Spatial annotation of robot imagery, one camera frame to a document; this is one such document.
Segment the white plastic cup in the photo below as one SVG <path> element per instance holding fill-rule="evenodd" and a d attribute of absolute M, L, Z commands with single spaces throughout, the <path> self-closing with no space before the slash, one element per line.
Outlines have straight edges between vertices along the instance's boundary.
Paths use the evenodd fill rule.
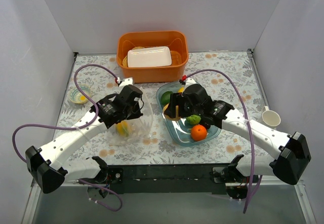
<path fill-rule="evenodd" d="M 281 123 L 281 117 L 279 114 L 271 110 L 268 106 L 262 108 L 261 123 L 268 127 L 277 127 Z"/>

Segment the orange tangerine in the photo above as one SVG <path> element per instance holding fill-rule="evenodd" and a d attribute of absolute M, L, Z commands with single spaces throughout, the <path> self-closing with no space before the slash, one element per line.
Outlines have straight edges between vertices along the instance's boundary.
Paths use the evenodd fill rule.
<path fill-rule="evenodd" d="M 194 141 L 201 141 L 207 137 L 207 129 L 202 125 L 195 125 L 192 127 L 190 136 Z"/>

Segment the green lime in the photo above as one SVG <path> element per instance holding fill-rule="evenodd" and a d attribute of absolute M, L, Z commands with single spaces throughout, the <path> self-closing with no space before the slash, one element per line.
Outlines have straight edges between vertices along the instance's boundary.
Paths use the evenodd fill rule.
<path fill-rule="evenodd" d="M 160 102 L 162 105 L 166 105 L 170 102 L 170 97 L 173 94 L 172 91 L 166 91 L 160 98 Z"/>

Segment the clear blue plastic tray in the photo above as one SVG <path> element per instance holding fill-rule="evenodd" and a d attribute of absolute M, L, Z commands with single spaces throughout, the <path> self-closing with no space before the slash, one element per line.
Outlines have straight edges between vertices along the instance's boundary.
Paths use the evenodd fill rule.
<path fill-rule="evenodd" d="M 190 147 L 190 146 L 196 146 L 202 143 L 205 143 L 209 140 L 214 139 L 217 137 L 221 129 L 217 128 L 216 126 L 211 126 L 207 130 L 207 136 L 205 139 L 201 141 L 195 141 L 194 139 L 191 138 L 191 129 L 192 125 L 188 124 L 186 122 L 185 118 L 182 118 L 178 121 L 170 121 L 165 118 L 163 115 L 163 108 L 164 105 L 161 103 L 161 98 L 163 97 L 163 94 L 166 92 L 177 92 L 180 88 L 184 87 L 181 85 L 179 82 L 171 82 L 167 83 L 165 85 L 162 85 L 156 93 L 156 100 L 158 104 L 158 108 L 162 114 L 162 118 L 164 120 L 164 123 L 166 125 L 166 128 L 172 138 L 172 140 L 175 141 L 176 144 L 180 146 L 185 146 L 185 147 Z"/>

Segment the clear zip top bag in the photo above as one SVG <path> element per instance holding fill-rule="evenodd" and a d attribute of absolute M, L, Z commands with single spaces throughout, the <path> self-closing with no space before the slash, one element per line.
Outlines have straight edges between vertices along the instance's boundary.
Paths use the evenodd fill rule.
<path fill-rule="evenodd" d="M 139 89 L 143 92 L 142 100 L 139 102 L 143 116 L 137 119 L 125 120 L 128 122 L 130 129 L 128 137 L 120 136 L 116 132 L 116 124 L 109 128 L 106 132 L 106 138 L 110 146 L 135 143 L 148 138 L 153 123 L 153 111 L 144 88 L 140 87 Z"/>

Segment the white rectangular dish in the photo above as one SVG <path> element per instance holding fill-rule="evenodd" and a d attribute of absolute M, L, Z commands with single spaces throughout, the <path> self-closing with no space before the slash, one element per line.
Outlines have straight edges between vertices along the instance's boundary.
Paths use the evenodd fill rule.
<path fill-rule="evenodd" d="M 133 48 L 127 54 L 127 66 L 130 68 L 161 67 L 171 64 L 171 52 L 166 46 Z"/>

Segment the small patterned bowl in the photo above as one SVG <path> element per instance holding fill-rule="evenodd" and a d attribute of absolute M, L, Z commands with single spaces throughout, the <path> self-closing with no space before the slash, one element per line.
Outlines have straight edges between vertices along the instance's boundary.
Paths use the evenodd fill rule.
<path fill-rule="evenodd" d="M 79 86 L 83 92 L 87 94 L 88 97 L 92 96 L 91 88 L 87 85 L 80 85 Z M 83 95 L 77 87 L 73 88 L 70 93 L 69 93 L 69 99 L 71 102 L 75 104 L 84 104 L 88 102 L 88 99 L 86 98 L 85 95 Z"/>

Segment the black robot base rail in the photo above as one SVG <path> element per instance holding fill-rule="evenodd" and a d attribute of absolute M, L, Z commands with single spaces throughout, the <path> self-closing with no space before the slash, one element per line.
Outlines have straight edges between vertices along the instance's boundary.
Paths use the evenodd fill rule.
<path fill-rule="evenodd" d="M 110 165 L 90 183 L 109 184 L 118 194 L 212 193 L 227 194 L 226 184 L 247 189 L 249 178 L 230 172 L 223 164 Z"/>

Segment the yellow plate in basket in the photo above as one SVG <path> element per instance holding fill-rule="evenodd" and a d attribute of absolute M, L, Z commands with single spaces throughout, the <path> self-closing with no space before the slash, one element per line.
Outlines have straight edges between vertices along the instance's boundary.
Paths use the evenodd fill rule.
<path fill-rule="evenodd" d="M 137 49 L 143 49 L 143 47 L 134 47 L 133 50 L 137 50 Z M 124 67 L 128 67 L 128 57 L 126 56 L 123 61 L 122 61 L 122 65 Z"/>

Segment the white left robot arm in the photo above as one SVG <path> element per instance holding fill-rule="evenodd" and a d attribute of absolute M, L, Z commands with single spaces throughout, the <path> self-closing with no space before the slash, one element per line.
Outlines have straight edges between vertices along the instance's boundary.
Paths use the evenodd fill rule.
<path fill-rule="evenodd" d="M 76 123 L 51 142 L 25 152 L 27 169 L 43 193 L 55 191 L 64 182 L 88 179 L 103 183 L 108 177 L 108 165 L 100 157 L 90 157 L 76 163 L 67 159 L 93 137 L 124 120 L 137 119 L 143 114 L 139 102 L 142 91 L 126 85 L 118 94 L 110 94 L 99 100 Z"/>

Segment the green custard apple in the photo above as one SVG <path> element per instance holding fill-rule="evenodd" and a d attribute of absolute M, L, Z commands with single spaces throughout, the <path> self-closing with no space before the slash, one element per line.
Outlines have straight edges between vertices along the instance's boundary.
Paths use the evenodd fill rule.
<path fill-rule="evenodd" d="M 198 115 L 191 115 L 186 118 L 186 122 L 192 126 L 198 125 L 200 121 L 201 121 L 201 117 Z"/>

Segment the orange plastic basket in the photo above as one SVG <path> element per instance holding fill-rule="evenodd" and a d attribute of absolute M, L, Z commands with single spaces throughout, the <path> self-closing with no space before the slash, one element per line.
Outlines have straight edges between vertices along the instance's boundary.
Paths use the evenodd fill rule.
<path fill-rule="evenodd" d="M 135 47 L 167 46 L 171 52 L 172 64 L 160 67 L 130 68 L 123 65 L 123 59 L 129 50 Z M 132 77 L 135 83 L 173 82 L 182 78 L 188 62 L 188 46 L 186 36 L 174 30 L 129 32 L 122 35 L 117 45 L 117 64 L 124 77 Z"/>

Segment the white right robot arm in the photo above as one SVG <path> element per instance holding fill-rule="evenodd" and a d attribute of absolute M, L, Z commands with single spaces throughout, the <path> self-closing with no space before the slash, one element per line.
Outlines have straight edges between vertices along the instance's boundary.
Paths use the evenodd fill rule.
<path fill-rule="evenodd" d="M 243 181 L 254 169 L 255 175 L 276 176 L 281 181 L 296 185 L 311 160 L 306 138 L 276 131 L 255 120 L 248 120 L 238 109 L 222 100 L 213 100 L 205 88 L 195 80 L 185 81 L 184 91 L 170 95 L 163 111 L 167 119 L 198 115 L 202 121 L 253 143 L 267 152 L 261 158 L 243 160 L 236 157 L 229 165 L 229 176 L 235 182 Z"/>

